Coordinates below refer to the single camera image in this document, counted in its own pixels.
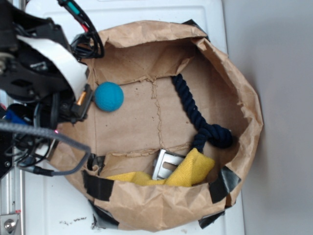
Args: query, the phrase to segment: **yellow towel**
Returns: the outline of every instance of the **yellow towel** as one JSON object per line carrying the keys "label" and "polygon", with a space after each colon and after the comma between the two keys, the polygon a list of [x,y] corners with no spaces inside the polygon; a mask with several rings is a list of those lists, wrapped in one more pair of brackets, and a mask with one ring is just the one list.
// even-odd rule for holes
{"label": "yellow towel", "polygon": [[141,186],[170,185],[191,187],[201,183],[213,168],[215,161],[192,149],[168,179],[152,180],[151,176],[138,171],[107,177],[109,180],[132,182]]}

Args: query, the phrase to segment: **gray wall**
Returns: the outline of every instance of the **gray wall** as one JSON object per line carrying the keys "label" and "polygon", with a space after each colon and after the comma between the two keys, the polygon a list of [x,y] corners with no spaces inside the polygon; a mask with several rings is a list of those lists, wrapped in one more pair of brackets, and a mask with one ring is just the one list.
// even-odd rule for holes
{"label": "gray wall", "polygon": [[246,234],[313,234],[313,1],[223,2],[229,57],[265,123],[243,187]]}

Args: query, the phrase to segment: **paper bag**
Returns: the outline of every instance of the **paper bag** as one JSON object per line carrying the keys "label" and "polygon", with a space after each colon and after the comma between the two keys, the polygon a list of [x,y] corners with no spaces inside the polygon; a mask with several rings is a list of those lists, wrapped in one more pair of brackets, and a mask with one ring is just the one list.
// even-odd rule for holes
{"label": "paper bag", "polygon": [[[59,131],[92,148],[89,162],[67,179],[93,205],[106,227],[159,231],[221,213],[235,204],[251,167],[263,127],[259,99],[228,56],[194,26],[141,21],[101,31],[106,54],[88,59],[88,83],[121,86],[124,103],[106,113],[94,104],[88,118]],[[197,133],[183,110],[171,76],[181,73],[210,124],[231,130],[234,143],[218,149],[207,143],[204,155],[216,164],[205,182],[193,187],[139,186],[106,177],[132,171],[152,174],[163,148],[186,154]],[[72,168],[82,153],[60,143],[51,164]]]}

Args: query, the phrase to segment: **felt ball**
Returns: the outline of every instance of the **felt ball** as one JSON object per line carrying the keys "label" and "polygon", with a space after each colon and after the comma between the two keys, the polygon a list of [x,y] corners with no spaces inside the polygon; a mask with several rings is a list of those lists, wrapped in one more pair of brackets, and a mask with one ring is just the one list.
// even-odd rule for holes
{"label": "felt ball", "polygon": [[124,101],[123,90],[115,83],[104,82],[94,92],[95,103],[99,109],[113,112],[122,106]]}

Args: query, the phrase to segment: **rope toy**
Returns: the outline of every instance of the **rope toy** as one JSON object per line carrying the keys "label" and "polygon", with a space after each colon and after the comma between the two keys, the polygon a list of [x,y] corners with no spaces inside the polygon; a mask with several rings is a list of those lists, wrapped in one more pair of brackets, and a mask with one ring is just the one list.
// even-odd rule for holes
{"label": "rope toy", "polygon": [[199,152],[203,153],[206,141],[209,141],[213,146],[218,148],[230,147],[233,143],[231,132],[217,124],[210,125],[206,122],[198,110],[195,100],[192,97],[186,81],[182,78],[182,75],[178,74],[177,76],[173,76],[172,82],[180,96],[184,111],[187,113],[191,123],[198,130],[192,142],[191,149],[196,148]]}

